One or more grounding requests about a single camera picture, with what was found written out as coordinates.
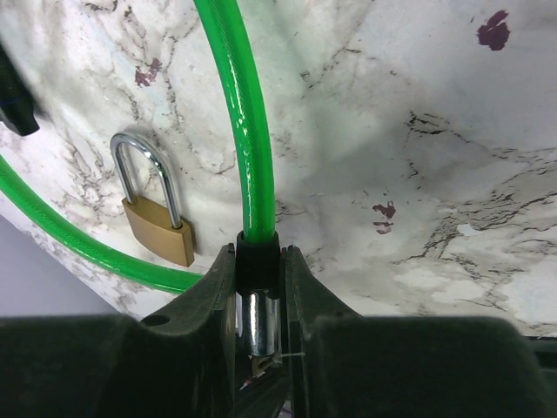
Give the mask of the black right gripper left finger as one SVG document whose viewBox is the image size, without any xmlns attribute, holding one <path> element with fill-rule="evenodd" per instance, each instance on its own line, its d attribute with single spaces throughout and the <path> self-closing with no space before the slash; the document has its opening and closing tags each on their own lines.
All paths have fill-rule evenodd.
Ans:
<svg viewBox="0 0 557 418">
<path fill-rule="evenodd" d="M 228 417 L 234 402 L 235 252 L 142 320 L 1 321 L 4 417 Z"/>
</svg>

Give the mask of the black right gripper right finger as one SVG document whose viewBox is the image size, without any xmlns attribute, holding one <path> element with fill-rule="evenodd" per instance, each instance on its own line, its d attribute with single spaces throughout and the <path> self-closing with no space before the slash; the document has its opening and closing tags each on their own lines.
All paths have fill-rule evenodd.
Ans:
<svg viewBox="0 0 557 418">
<path fill-rule="evenodd" d="M 281 254 L 296 417 L 553 417 L 556 341 L 485 316 L 363 316 Z"/>
</svg>

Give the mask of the black T-shaped tool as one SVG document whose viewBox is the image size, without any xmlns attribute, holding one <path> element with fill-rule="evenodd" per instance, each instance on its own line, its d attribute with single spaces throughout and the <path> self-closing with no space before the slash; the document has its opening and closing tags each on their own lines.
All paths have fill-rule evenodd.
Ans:
<svg viewBox="0 0 557 418">
<path fill-rule="evenodd" d="M 39 125 L 34 115 L 34 98 L 3 47 L 0 55 L 0 79 L 1 121 L 20 137 L 38 131 Z"/>
</svg>

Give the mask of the green cable lock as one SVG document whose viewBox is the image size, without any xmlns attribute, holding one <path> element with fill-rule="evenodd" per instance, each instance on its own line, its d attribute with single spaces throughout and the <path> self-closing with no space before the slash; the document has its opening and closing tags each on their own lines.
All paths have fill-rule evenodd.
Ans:
<svg viewBox="0 0 557 418">
<path fill-rule="evenodd" d="M 238 4 L 195 3 L 218 68 L 236 145 L 242 192 L 243 231 L 268 243 L 274 227 L 271 142 L 252 49 Z M 51 237 L 93 264 L 127 280 L 182 293 L 200 275 L 149 264 L 108 247 L 62 218 L 10 168 L 1 164 L 2 192 Z"/>
</svg>

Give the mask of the brass padlock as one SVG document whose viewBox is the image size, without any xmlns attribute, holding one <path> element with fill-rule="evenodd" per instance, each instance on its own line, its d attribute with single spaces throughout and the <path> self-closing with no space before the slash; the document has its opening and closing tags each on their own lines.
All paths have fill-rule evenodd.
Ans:
<svg viewBox="0 0 557 418">
<path fill-rule="evenodd" d="M 164 205 L 135 193 L 124 162 L 126 146 L 140 152 L 156 170 L 163 190 Z M 164 260 L 180 266 L 191 266 L 195 260 L 193 232 L 179 212 L 171 171 L 163 157 L 145 138 L 128 131 L 112 136 L 111 155 L 124 190 L 124 212 L 136 240 Z"/>
</svg>

